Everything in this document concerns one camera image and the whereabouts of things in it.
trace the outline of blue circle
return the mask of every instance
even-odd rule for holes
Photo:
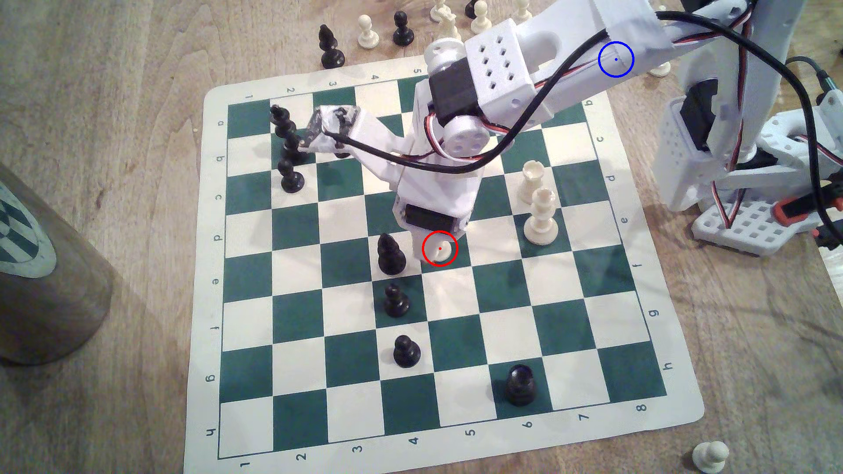
[[[600,62],[600,57],[603,55],[603,50],[606,49],[606,46],[613,45],[615,43],[617,43],[619,45],[623,45],[626,49],[630,50],[630,54],[632,55],[632,64],[630,64],[630,68],[627,69],[625,73],[618,74],[617,76],[615,76],[614,74],[607,73],[606,70],[603,69],[603,64]],[[603,71],[603,74],[609,76],[610,78],[622,78],[626,74],[629,74],[630,71],[632,71],[632,67],[635,66],[635,53],[632,52],[632,48],[630,48],[630,46],[627,45],[625,42],[623,42],[623,41],[611,41],[609,43],[606,43],[605,46],[603,46],[602,48],[600,48],[600,52],[597,53],[597,65],[600,66],[600,70]]]

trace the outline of black pawn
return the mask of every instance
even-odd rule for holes
[[[422,358],[422,350],[409,337],[398,336],[395,338],[395,350],[392,351],[392,358],[400,367],[408,369],[418,364],[419,359]]]
[[[378,238],[378,267],[387,275],[397,275],[407,266],[407,257],[398,242],[389,234],[381,234]]]
[[[535,381],[530,367],[518,364],[509,370],[504,395],[516,407],[523,407],[535,400]]]
[[[325,69],[333,69],[335,67],[342,67],[346,63],[346,55],[342,51],[336,49],[336,38],[334,32],[328,28],[328,25],[323,24],[319,27],[319,49],[324,51],[322,53],[322,67]]]
[[[282,158],[278,162],[278,172],[281,173],[281,188],[289,193],[299,192],[304,187],[304,176],[293,170],[289,159]]]
[[[392,34],[392,42],[398,46],[409,46],[416,38],[416,34],[407,28],[407,13],[399,10],[395,12],[393,19],[398,29]]]
[[[386,294],[386,299],[384,300],[384,311],[386,311],[387,315],[394,318],[400,318],[401,316],[407,314],[407,311],[410,309],[410,299],[407,298],[407,295],[401,292],[398,285],[390,283],[384,289],[384,293]]]

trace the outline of wooden table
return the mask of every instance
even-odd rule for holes
[[[532,9],[549,3],[535,0]],[[323,22],[336,32],[347,64],[421,54],[434,36],[431,6],[0,5],[0,160],[121,275],[110,316],[85,347],[45,367],[0,367],[0,471],[181,469],[205,93],[319,69]],[[398,8],[416,32],[405,50],[389,40]],[[492,0],[492,21],[511,8]],[[375,50],[357,47],[360,13],[381,32]],[[458,18],[470,37],[468,19]],[[838,0],[812,0],[792,47],[834,64],[839,83],[841,23]],[[801,72],[815,94],[813,75]],[[806,238],[771,258],[741,255],[693,241],[695,212],[674,214],[658,203],[649,162],[662,105],[676,95],[674,75],[633,78],[609,92],[706,415],[657,432],[423,471],[682,471],[682,455],[705,439],[730,446],[727,471],[843,469],[843,311],[828,273]],[[778,108],[796,106],[786,91]]]

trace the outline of chessboard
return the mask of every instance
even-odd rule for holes
[[[522,132],[485,167],[446,267],[412,257],[395,194],[354,158],[310,154],[296,166],[304,188],[281,189],[271,105],[299,129],[318,105],[360,105],[407,135],[425,74],[408,57],[208,93],[186,472],[381,473],[702,416],[605,93]],[[547,246],[524,238],[529,206],[516,195],[531,159],[558,195]],[[382,233],[407,255],[395,277],[377,263]],[[411,301],[400,318],[384,313],[389,283]],[[399,335],[421,349],[412,368],[393,360]],[[537,390],[523,407],[503,395],[515,364]]]

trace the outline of white chess piece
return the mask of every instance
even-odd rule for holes
[[[536,245],[548,245],[559,234],[559,224],[553,219],[556,213],[556,194],[541,187],[533,193],[530,217],[524,223],[524,237]]]
[[[545,167],[538,161],[531,159],[524,163],[521,172],[524,174],[524,181],[518,187],[518,199],[532,204],[533,193],[541,187],[541,178],[545,175]]]
[[[486,5],[486,2],[477,0],[477,3],[475,3],[475,14],[477,18],[471,22],[471,31],[474,31],[475,35],[479,35],[491,28],[491,21],[487,16],[489,14],[489,6]]]
[[[513,13],[513,19],[516,24],[522,24],[528,19],[533,18],[533,14],[527,10],[529,8],[529,0],[515,0],[515,6],[518,7],[518,10],[515,10],[515,13]]]
[[[357,43],[360,43],[360,47],[370,50],[377,46],[380,42],[380,36],[372,30],[372,19],[368,15],[360,15],[357,24],[360,25],[360,30],[362,30],[362,33],[357,37]]]
[[[694,466],[705,474],[717,474],[722,471],[728,457],[729,448],[722,441],[699,443],[691,453]]]

